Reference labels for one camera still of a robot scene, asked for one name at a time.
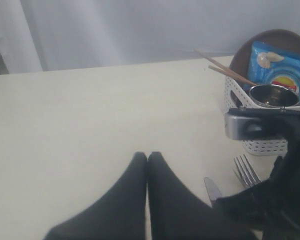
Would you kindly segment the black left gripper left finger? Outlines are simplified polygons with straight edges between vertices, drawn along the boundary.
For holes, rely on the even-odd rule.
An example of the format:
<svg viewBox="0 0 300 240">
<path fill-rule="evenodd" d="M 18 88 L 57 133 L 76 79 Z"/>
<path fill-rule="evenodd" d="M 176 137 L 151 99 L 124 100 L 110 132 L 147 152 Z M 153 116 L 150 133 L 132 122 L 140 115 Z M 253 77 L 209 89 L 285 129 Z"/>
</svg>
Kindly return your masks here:
<svg viewBox="0 0 300 240">
<path fill-rule="evenodd" d="M 144 240 L 147 157 L 133 155 L 117 182 L 94 204 L 50 229 L 47 240 Z"/>
</svg>

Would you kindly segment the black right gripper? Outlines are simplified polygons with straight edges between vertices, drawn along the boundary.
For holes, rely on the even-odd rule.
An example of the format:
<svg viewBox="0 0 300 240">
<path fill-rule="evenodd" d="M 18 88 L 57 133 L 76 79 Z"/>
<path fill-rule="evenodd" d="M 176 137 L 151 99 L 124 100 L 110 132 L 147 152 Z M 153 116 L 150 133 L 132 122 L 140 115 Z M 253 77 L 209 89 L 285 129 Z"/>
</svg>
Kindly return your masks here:
<svg viewBox="0 0 300 240">
<path fill-rule="evenodd" d="M 300 240 L 300 139 L 287 141 L 286 154 L 276 158 L 266 180 L 222 196 L 214 208 L 261 230 L 266 240 Z"/>
</svg>

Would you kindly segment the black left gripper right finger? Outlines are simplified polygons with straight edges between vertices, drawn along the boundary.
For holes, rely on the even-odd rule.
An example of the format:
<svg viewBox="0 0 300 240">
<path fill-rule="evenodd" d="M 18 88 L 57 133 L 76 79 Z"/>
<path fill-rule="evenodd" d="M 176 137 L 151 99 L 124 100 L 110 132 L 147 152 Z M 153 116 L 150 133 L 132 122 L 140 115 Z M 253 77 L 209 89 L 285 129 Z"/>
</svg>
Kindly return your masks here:
<svg viewBox="0 0 300 240">
<path fill-rule="evenodd" d="M 175 175 L 163 155 L 147 163 L 151 235 L 154 240 L 253 240 L 255 234 L 205 204 Z"/>
</svg>

